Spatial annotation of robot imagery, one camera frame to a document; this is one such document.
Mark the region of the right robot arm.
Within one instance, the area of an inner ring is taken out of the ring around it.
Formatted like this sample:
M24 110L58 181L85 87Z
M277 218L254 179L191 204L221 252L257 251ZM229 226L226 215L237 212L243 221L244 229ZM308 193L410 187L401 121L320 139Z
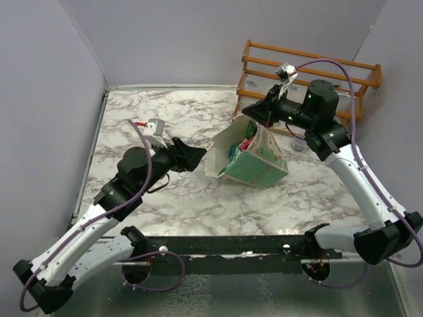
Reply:
M304 129L307 146L346 186L366 220L366 227L319 225L307 231L303 249L319 258L327 249L354 252L371 265L406 248L422 227L422 216L409 213L381 185L366 164L348 130L335 112L339 95L332 83L310 82L303 104L287 98L281 85L274 85L265 98L245 107L242 113L264 127L284 122Z

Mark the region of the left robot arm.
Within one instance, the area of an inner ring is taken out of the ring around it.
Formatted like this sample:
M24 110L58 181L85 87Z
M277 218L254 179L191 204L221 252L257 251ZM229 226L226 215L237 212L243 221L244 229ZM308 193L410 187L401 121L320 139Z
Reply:
M80 277L71 269L89 248L142 203L142 195L169 171L192 172L206 154L178 137L164 147L128 149L113 179L103 185L85 214L49 249L33 260L20 260L13 271L44 314L60 309L72 296Z

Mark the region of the green white paper bag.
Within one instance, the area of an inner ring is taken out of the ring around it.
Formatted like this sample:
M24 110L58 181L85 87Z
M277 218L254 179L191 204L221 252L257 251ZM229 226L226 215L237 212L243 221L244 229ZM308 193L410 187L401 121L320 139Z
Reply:
M249 148L238 150L237 145L251 137L254 139ZM275 137L245 115L237 116L229 127L213 136L211 143L204 161L207 176L267 189L289 174Z

